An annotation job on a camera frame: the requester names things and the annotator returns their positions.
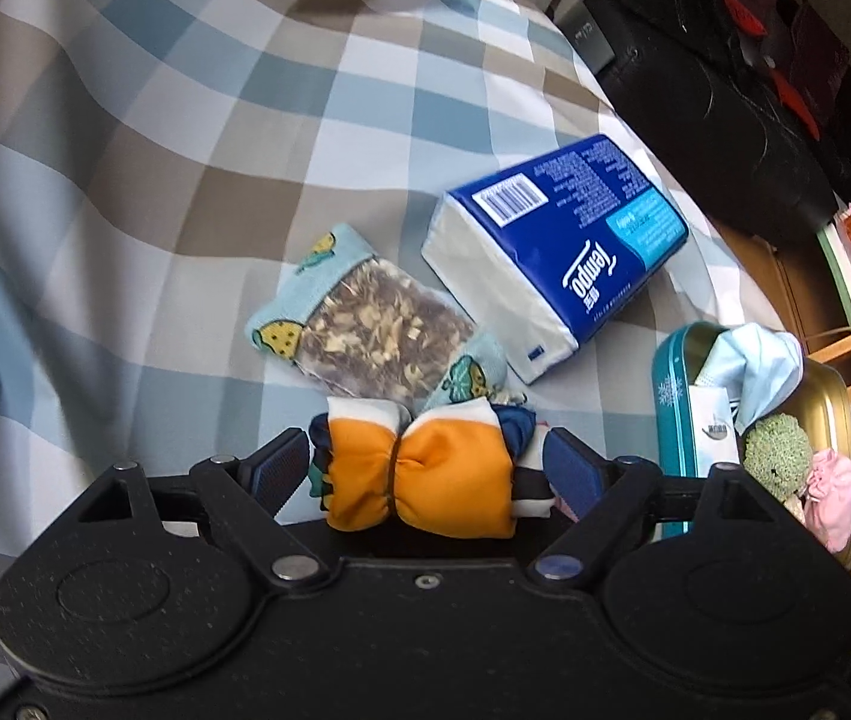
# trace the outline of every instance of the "small white box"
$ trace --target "small white box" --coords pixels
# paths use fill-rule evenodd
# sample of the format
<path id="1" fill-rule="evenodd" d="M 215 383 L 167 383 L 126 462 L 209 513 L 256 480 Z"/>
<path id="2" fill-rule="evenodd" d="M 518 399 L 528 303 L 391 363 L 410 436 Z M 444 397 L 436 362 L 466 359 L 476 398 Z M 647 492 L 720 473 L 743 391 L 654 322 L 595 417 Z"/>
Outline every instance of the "small white box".
<path id="1" fill-rule="evenodd" d="M 708 476 L 716 463 L 738 463 L 738 443 L 731 418 L 729 393 L 724 386 L 688 388 L 695 436 L 697 475 Z"/>

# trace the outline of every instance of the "transparent plastic bag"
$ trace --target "transparent plastic bag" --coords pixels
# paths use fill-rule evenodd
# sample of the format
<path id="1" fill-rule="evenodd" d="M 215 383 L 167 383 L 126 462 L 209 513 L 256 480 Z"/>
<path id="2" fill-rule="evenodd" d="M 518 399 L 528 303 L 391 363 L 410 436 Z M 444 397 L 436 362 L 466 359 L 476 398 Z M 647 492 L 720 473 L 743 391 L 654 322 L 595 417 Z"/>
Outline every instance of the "transparent plastic bag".
<path id="1" fill-rule="evenodd" d="M 318 303 L 294 363 L 336 391 L 412 410 L 443 384 L 475 325 L 388 260 L 372 258 Z"/>

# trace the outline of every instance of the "bed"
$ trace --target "bed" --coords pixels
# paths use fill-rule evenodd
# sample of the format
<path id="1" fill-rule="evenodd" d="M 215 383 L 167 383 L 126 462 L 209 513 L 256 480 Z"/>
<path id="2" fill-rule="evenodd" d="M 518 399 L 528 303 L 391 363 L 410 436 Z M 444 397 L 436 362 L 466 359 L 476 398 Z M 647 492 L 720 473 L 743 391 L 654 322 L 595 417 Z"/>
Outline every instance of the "bed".
<path id="1" fill-rule="evenodd" d="M 241 331 L 331 223 L 441 287 L 419 255 L 441 193 L 596 132 L 691 237 L 530 403 L 606 456 L 655 459 L 666 335 L 780 323 L 542 13 L 0 0 L 0 573 L 109 464 L 179 473 L 324 410 Z M 297 495 L 282 517 L 307 509 Z"/>

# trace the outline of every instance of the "tempo tissue pack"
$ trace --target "tempo tissue pack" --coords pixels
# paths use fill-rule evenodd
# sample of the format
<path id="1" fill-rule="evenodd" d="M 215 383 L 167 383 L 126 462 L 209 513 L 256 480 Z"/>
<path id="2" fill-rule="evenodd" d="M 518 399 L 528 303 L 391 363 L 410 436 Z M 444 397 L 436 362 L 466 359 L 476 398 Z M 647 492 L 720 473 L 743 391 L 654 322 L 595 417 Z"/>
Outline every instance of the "tempo tissue pack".
<path id="1" fill-rule="evenodd" d="M 688 237 L 605 135 L 448 191 L 422 256 L 526 383 L 569 357 Z"/>

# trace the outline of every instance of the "barcode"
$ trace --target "barcode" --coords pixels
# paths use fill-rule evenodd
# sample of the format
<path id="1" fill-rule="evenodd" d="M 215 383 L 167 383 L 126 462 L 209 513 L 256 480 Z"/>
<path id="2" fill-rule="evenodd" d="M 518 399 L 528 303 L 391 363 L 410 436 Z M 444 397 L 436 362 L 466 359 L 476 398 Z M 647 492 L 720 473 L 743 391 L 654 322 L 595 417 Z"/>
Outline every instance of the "barcode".
<path id="1" fill-rule="evenodd" d="M 515 173 L 504 181 L 477 191 L 472 194 L 472 199 L 499 227 L 548 202 L 548 197 L 524 173 Z"/>

